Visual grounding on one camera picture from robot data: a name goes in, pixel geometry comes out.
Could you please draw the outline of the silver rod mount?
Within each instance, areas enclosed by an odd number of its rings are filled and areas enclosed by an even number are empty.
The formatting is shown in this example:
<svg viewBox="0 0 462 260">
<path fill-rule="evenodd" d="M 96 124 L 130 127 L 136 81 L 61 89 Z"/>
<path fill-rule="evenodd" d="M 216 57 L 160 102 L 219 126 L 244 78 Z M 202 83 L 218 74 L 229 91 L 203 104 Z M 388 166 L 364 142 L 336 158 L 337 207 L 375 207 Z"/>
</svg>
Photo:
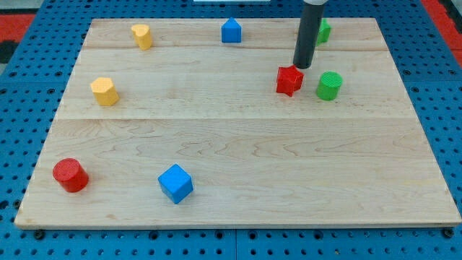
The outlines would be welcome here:
<svg viewBox="0 0 462 260">
<path fill-rule="evenodd" d="M 303 0 L 306 4 L 324 5 L 328 0 Z"/>
</svg>

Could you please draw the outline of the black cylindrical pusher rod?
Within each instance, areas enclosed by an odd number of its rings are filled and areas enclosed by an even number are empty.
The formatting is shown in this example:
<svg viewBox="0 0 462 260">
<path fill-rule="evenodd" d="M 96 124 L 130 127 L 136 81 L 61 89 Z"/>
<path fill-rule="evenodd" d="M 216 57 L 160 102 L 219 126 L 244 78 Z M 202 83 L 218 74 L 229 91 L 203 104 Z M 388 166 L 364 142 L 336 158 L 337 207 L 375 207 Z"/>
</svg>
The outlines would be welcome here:
<svg viewBox="0 0 462 260">
<path fill-rule="evenodd" d="M 324 2 L 303 4 L 293 57 L 293 64 L 298 69 L 307 69 L 312 64 L 324 9 Z"/>
</svg>

